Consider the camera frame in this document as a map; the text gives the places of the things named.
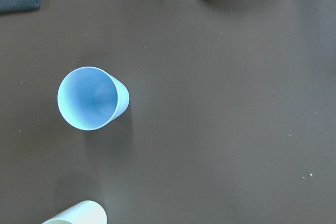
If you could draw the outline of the light blue cup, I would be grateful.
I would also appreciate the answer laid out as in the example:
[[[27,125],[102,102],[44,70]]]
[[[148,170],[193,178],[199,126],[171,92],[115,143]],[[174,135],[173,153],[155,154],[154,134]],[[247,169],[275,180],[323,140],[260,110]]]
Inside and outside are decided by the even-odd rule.
[[[130,95],[118,79],[97,67],[80,67],[68,73],[57,93],[60,114],[71,126],[97,130],[126,111]]]

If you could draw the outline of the cream white cup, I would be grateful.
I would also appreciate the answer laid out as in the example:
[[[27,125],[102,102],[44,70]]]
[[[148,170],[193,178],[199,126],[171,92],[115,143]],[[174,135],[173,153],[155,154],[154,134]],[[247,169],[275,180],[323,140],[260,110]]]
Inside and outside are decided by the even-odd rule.
[[[107,222],[104,208],[95,201],[85,200],[43,222],[43,224],[107,224]]]

